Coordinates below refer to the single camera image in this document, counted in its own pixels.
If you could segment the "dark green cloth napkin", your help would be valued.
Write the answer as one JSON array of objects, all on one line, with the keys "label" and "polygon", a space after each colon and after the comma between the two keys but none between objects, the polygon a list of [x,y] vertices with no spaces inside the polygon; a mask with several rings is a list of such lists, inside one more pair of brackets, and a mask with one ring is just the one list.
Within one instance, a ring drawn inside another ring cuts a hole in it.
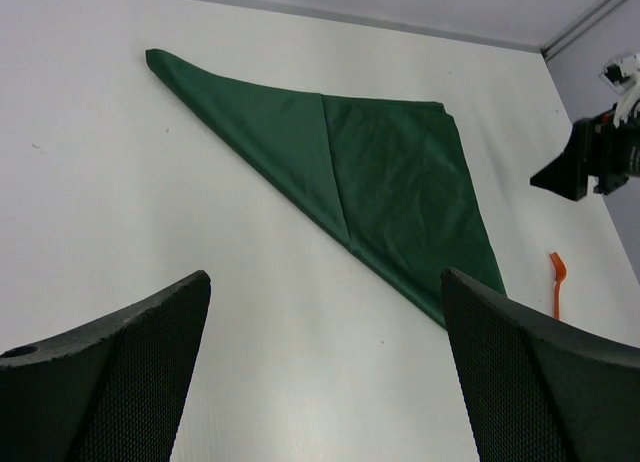
[{"label": "dark green cloth napkin", "polygon": [[440,277],[448,267],[504,291],[443,104],[262,86],[157,48],[145,61],[244,162],[435,322],[444,320]]}]

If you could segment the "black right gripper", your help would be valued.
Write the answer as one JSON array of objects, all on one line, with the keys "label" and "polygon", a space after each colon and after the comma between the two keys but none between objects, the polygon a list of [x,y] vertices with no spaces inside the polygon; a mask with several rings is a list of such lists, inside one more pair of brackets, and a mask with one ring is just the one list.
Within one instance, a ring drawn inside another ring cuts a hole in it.
[{"label": "black right gripper", "polygon": [[535,173],[529,183],[568,200],[587,195],[588,179],[594,177],[594,192],[609,195],[630,178],[639,177],[639,102],[632,104],[628,118],[614,125],[610,110],[572,126],[564,150]]}]

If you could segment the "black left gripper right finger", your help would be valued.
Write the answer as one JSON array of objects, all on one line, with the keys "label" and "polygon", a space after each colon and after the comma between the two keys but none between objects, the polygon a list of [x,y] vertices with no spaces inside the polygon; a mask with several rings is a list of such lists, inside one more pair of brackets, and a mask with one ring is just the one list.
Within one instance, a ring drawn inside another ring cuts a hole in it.
[{"label": "black left gripper right finger", "polygon": [[442,273],[441,300],[480,460],[638,460],[638,348],[456,269]]}]

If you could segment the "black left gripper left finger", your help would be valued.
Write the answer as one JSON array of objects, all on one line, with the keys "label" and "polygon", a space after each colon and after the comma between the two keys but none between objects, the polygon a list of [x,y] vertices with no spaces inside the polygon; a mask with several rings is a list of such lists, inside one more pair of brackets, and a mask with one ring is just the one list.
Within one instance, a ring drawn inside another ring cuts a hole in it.
[{"label": "black left gripper left finger", "polygon": [[146,299],[1,355],[4,461],[167,461],[204,331],[196,271]]}]

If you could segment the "orange plastic fork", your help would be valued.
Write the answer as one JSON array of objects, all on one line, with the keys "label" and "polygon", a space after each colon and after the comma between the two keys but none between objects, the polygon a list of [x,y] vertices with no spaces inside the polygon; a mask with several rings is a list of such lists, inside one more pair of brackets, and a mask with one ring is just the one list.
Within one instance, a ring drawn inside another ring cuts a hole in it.
[{"label": "orange plastic fork", "polygon": [[549,254],[551,264],[554,269],[554,287],[553,287],[553,317],[556,320],[561,318],[560,293],[563,282],[566,280],[568,272],[567,267],[557,252]]}]

